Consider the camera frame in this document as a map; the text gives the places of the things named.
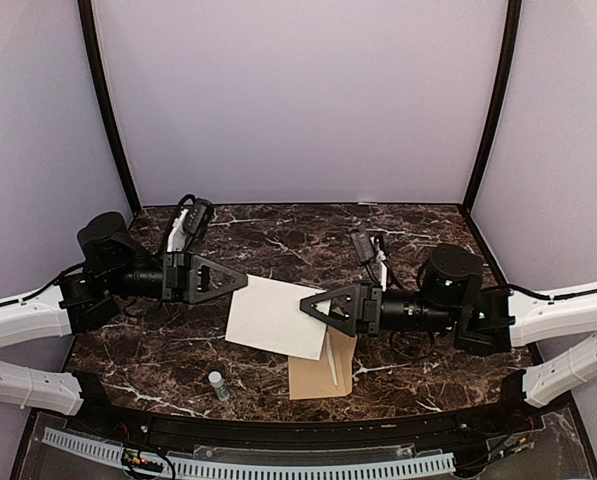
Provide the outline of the white letter paper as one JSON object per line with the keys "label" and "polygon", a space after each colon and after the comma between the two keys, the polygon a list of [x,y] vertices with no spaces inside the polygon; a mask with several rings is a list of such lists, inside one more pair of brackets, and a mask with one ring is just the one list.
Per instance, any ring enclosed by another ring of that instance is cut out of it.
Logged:
{"label": "white letter paper", "polygon": [[325,344],[325,352],[326,352],[326,356],[327,356],[327,361],[328,361],[330,373],[332,376],[332,382],[333,382],[333,385],[337,387],[338,386],[337,368],[336,368],[334,352],[332,349],[331,336],[330,336],[329,332],[326,332],[326,334],[325,334],[324,344]]}

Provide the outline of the beige lined stationery sheet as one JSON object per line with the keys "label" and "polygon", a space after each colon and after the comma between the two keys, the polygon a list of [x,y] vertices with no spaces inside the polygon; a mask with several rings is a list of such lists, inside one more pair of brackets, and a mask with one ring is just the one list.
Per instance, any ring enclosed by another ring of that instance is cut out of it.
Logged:
{"label": "beige lined stationery sheet", "polygon": [[233,293],[225,340],[307,360],[320,358],[326,325],[300,310],[320,289],[250,275]]}

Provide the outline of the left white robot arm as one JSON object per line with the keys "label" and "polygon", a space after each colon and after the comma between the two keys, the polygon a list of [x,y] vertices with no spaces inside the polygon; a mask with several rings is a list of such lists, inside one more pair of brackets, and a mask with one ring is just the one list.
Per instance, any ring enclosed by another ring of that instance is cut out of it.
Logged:
{"label": "left white robot arm", "polygon": [[[84,260],[36,291],[0,300],[0,349],[31,340],[98,330],[120,314],[118,298],[190,305],[231,294],[245,274],[178,250],[151,254],[115,211],[98,215],[77,234]],[[98,436],[119,427],[97,377],[57,373],[0,360],[0,403],[51,410],[81,421]]]}

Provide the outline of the brown kraft envelope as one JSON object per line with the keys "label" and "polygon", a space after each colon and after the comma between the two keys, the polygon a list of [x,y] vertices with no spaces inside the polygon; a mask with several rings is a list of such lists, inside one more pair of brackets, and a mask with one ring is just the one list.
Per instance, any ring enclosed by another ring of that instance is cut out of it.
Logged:
{"label": "brown kraft envelope", "polygon": [[308,400],[346,397],[352,392],[352,361],[357,338],[338,331],[327,330],[331,336],[338,386],[334,386],[325,352],[325,344],[318,360],[290,357],[288,360],[289,399]]}

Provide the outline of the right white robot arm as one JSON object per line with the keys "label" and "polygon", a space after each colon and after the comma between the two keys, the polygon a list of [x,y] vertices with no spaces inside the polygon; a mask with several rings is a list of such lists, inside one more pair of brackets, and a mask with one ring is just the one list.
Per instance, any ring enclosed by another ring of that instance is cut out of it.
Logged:
{"label": "right white robot arm", "polygon": [[504,379],[488,424],[508,434],[525,420],[526,404],[542,408],[597,377],[597,282],[545,292],[511,284],[485,288],[482,271],[479,256],[440,244],[419,269],[414,291],[354,283],[303,298],[300,309],[350,337],[451,333],[455,349],[480,357],[584,335],[560,355]]}

